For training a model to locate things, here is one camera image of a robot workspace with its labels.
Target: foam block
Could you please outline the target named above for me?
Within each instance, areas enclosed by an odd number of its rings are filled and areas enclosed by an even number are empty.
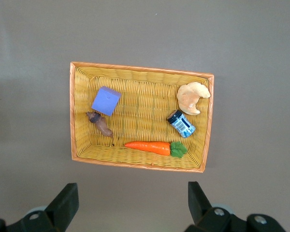
[[[105,115],[111,116],[120,97],[121,93],[103,86],[99,89],[91,108]]]

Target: jar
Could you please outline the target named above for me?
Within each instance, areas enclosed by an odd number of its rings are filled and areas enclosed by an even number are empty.
[[[186,119],[180,110],[175,110],[171,113],[167,120],[183,138],[187,138],[195,132],[195,127]]]

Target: gray surface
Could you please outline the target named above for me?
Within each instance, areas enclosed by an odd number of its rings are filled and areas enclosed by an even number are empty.
[[[72,161],[71,61],[215,74],[205,173]],[[290,1],[0,0],[0,218],[77,182],[69,232],[181,232],[188,181],[290,232]]]

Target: basket rim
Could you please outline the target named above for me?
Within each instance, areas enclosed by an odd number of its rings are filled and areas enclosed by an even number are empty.
[[[208,109],[208,121],[206,136],[204,142],[204,149],[202,154],[202,163],[200,168],[193,169],[184,169],[184,168],[172,168],[172,167],[160,167],[152,166],[149,164],[129,164],[129,163],[117,163],[111,161],[100,161],[97,159],[86,159],[77,156],[77,148],[75,142],[75,118],[74,118],[74,78],[75,78],[75,69],[83,67],[95,67],[95,68],[105,68],[105,69],[122,69],[122,70],[131,70],[137,72],[155,72],[155,73],[166,73],[166,74],[178,74],[178,75],[189,75],[206,78],[208,80],[208,90],[211,93],[209,98],[209,109]],[[126,66],[126,65],[115,65],[115,64],[102,64],[102,63],[89,63],[89,62],[71,62],[70,63],[70,128],[71,128],[71,152],[72,160],[81,161],[99,165],[108,165],[108,166],[120,166],[120,167],[130,167],[130,168],[142,168],[150,170],[160,170],[160,171],[178,171],[178,172],[197,172],[203,173],[205,170],[205,165],[207,161],[207,154],[209,149],[209,142],[211,136],[211,127],[212,127],[212,116],[213,116],[213,103],[214,103],[214,75],[212,73],[204,72],[191,72],[191,71],[180,71],[180,70],[170,70],[170,69],[160,69],[160,68],[147,68],[147,67],[138,67],[138,66]]]

